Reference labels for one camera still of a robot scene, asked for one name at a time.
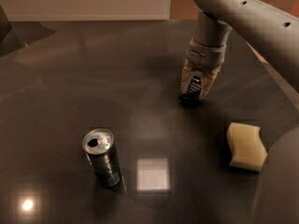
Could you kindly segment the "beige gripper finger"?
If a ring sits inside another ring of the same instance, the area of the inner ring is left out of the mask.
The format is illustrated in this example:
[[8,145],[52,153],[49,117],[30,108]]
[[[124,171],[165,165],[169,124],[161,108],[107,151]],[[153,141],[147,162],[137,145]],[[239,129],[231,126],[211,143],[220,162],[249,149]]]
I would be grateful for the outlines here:
[[182,94],[192,93],[191,81],[195,74],[194,68],[185,61],[184,67],[181,73],[180,91]]
[[202,101],[206,98],[209,93],[221,67],[214,68],[212,70],[204,72],[200,77],[201,90],[199,94],[199,100]]

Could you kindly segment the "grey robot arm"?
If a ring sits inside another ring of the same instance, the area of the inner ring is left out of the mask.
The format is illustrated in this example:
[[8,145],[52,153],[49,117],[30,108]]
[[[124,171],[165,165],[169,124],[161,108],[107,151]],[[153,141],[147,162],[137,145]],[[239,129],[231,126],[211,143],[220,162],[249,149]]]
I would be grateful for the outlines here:
[[[202,9],[186,53],[181,99],[198,103],[224,61],[236,30],[291,84],[299,87],[299,20],[260,0],[193,0]],[[256,188],[250,224],[299,224],[299,130],[270,148]]]

